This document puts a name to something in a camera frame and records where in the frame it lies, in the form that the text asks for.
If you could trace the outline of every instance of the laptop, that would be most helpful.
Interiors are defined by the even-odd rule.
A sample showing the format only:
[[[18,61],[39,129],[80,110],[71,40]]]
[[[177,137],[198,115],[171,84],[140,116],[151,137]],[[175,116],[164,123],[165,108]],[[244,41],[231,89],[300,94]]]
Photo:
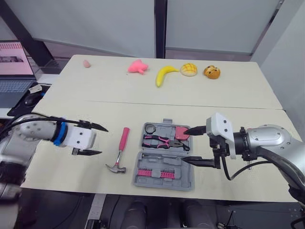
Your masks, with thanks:
[[[19,41],[0,41],[0,108],[14,107],[36,81]]]

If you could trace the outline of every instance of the banana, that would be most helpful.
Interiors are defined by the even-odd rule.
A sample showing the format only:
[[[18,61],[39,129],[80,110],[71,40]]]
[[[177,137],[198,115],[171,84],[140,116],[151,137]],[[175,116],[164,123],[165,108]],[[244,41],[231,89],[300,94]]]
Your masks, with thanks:
[[[160,69],[160,71],[158,72],[157,77],[156,77],[156,85],[157,85],[157,87],[161,87],[162,86],[165,74],[170,73],[170,72],[178,72],[178,71],[179,71],[178,69],[175,69],[172,66],[165,66],[162,69]]]

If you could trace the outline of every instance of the laptop keyboard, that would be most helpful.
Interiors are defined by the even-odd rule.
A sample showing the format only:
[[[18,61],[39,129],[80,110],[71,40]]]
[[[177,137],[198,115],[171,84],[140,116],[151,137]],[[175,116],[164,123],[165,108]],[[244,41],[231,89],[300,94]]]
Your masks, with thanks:
[[[5,81],[1,80],[0,81],[0,93],[18,93],[18,92],[24,92],[25,90],[28,89],[28,87],[33,83],[31,80],[27,81]]]

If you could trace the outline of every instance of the laptop screen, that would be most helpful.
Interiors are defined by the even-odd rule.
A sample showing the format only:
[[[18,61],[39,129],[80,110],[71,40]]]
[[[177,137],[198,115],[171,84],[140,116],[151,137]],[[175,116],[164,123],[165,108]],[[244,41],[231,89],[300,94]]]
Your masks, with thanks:
[[[30,77],[34,74],[18,41],[0,41],[0,77]]]

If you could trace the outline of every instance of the pink toy fish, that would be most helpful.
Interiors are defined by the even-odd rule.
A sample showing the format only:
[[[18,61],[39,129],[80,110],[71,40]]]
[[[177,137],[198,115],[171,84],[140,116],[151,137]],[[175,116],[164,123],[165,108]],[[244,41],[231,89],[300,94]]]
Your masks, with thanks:
[[[142,63],[141,60],[136,60],[132,62],[132,64],[129,66],[128,72],[144,74],[144,71],[146,71],[147,68],[148,68],[147,64]]]

